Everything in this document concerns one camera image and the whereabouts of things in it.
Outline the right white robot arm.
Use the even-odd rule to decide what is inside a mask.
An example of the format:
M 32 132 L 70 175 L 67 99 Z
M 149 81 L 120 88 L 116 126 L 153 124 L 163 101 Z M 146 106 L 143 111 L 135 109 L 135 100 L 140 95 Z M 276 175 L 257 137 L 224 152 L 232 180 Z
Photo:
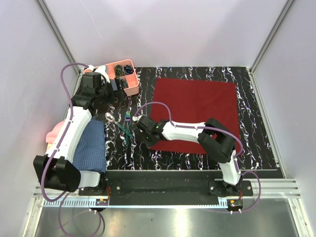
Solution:
M 207 122 L 181 123 L 172 120 L 156 122 L 148 116 L 134 116 L 147 148 L 160 141 L 185 141 L 198 144 L 223 174 L 223 183 L 213 188 L 213 193 L 225 197 L 235 196 L 242 189 L 242 175 L 237 166 L 237 156 L 243 151 L 241 141 L 219 121 L 210 118 Z

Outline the iridescent handled spoon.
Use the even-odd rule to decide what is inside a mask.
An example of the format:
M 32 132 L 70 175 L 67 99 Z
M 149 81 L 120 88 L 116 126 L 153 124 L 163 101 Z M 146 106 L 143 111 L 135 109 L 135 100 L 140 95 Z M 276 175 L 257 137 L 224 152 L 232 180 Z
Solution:
M 111 114 L 111 113 L 105 113 L 105 118 L 107 121 L 114 123 L 118 128 L 120 128 L 128 137 L 133 138 L 133 136 L 131 135 L 131 133 L 125 128 L 123 127 L 121 124 L 119 124 L 115 117 Z

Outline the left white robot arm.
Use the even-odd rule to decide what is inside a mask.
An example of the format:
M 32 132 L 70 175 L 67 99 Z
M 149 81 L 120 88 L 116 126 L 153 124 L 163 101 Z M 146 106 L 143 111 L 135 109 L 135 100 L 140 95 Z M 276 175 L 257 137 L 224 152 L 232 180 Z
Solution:
M 110 78 L 109 67 L 84 65 L 80 84 L 69 96 L 65 120 L 47 134 L 49 149 L 34 158 L 33 166 L 41 192 L 63 193 L 89 187 L 97 196 L 107 188 L 101 176 L 106 172 L 105 125 L 94 118 L 98 107 L 125 99 L 118 79 Z

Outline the iridescent rainbow fork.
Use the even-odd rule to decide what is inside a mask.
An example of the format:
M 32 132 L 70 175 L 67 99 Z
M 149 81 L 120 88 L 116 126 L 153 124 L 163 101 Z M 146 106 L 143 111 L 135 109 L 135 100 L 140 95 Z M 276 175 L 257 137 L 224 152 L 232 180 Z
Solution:
M 129 133 L 129 122 L 130 122 L 130 111 L 127 110 L 125 113 L 125 122 L 126 122 L 126 146 L 128 147 L 128 142 L 130 138 L 130 133 Z

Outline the dark red cloth napkin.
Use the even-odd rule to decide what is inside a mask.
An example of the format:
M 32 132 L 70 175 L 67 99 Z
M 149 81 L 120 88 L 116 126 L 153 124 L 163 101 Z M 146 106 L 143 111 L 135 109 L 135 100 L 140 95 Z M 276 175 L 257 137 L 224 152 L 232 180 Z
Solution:
M 236 85 L 233 82 L 159 78 L 150 114 L 156 122 L 199 123 L 218 120 L 239 137 Z

